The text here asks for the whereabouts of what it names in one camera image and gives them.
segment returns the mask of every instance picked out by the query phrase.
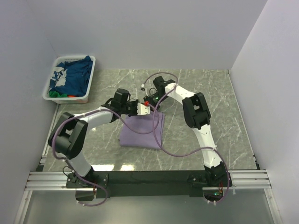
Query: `blue clothing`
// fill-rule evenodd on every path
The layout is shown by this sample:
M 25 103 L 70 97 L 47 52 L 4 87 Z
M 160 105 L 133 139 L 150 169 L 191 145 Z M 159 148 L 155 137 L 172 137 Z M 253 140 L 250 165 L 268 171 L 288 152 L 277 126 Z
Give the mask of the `blue clothing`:
M 50 91 L 68 96 L 84 96 L 87 92 L 92 67 L 93 62 L 90 56 L 79 61 L 60 63 L 53 70 Z

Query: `table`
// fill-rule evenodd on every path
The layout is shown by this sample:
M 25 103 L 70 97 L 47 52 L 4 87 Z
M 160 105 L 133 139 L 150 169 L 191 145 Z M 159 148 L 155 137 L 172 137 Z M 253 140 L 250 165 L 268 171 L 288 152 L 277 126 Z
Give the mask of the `table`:
M 202 92 L 211 112 L 211 129 L 217 150 L 229 169 L 256 169 L 255 158 L 245 130 L 227 70 L 101 70 L 93 75 L 89 102 L 60 105 L 55 120 L 64 112 L 83 113 L 96 109 L 113 97 L 117 88 L 127 89 L 131 97 L 143 101 L 143 81 L 158 71 L 178 76 L 179 85 L 192 92 Z M 152 82 L 147 87 L 154 87 Z M 194 132 L 186 125 L 182 105 L 168 98 L 160 110 L 165 113 L 163 146 L 175 154 L 185 154 L 199 147 Z M 92 129 L 83 148 L 86 160 L 95 170 L 188 170 L 204 169 L 203 156 L 197 152 L 188 157 L 172 157 L 160 150 L 121 147 L 119 134 L 122 123 L 117 120 Z M 61 171 L 65 166 L 54 159 L 51 148 L 44 171 Z

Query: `green cloth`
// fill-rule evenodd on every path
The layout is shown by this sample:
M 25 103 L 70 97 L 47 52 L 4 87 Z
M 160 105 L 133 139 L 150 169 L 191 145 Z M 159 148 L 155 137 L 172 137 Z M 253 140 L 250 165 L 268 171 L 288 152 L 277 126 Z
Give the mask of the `green cloth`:
M 51 98 L 65 98 L 65 97 L 67 97 L 67 95 L 66 94 L 59 94 L 58 92 L 56 92 L 56 91 L 50 91 L 49 92 L 49 97 L 51 97 Z

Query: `gray marble tabletop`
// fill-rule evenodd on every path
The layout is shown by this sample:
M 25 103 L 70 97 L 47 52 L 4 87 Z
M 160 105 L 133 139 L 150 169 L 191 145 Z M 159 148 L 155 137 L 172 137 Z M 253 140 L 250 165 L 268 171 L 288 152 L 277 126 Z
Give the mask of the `gray marble tabletop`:
M 143 81 L 158 71 L 172 72 L 179 85 L 192 92 L 202 92 L 211 112 L 211 129 L 217 150 L 229 169 L 256 169 L 255 159 L 246 134 L 240 110 L 227 70 L 102 70 L 93 75 L 89 101 L 86 104 L 60 105 L 63 112 L 83 113 L 96 109 L 112 97 L 117 88 L 129 90 L 132 98 L 143 101 Z M 171 78 L 163 75 L 165 80 Z M 199 147 L 194 132 L 185 124 L 183 108 L 168 98 L 159 110 L 165 114 L 163 146 L 175 154 L 185 154 Z M 201 152 L 176 158 L 163 151 L 141 147 L 121 147 L 119 134 L 123 124 L 117 120 L 91 130 L 85 139 L 84 156 L 95 170 L 187 170 L 203 169 Z M 61 171 L 65 166 L 54 159 L 51 148 L 44 171 Z

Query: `folded towel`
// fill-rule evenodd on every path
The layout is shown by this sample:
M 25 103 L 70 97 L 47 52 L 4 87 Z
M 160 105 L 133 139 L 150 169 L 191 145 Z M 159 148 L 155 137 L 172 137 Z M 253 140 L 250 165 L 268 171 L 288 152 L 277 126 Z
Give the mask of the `folded towel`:
M 164 126 L 164 118 L 165 114 L 158 112 L 160 120 L 158 123 L 158 127 L 156 128 L 156 136 L 158 139 L 158 142 L 162 144 L 162 132 L 163 132 L 163 126 Z M 139 116 L 131 116 L 127 117 L 125 119 L 126 123 L 132 127 L 132 129 L 145 133 L 153 130 L 153 112 L 149 115 L 139 115 Z M 137 134 L 130 129 L 128 129 L 127 126 L 123 126 L 121 134 L 120 134 L 120 145 L 121 146 L 131 146 L 131 147 L 144 147 L 144 148 L 154 148 L 154 149 L 160 149 L 158 146 L 154 134 Z
M 93 62 L 90 56 L 74 62 L 60 63 L 52 71 L 50 91 L 82 97 L 87 92 Z

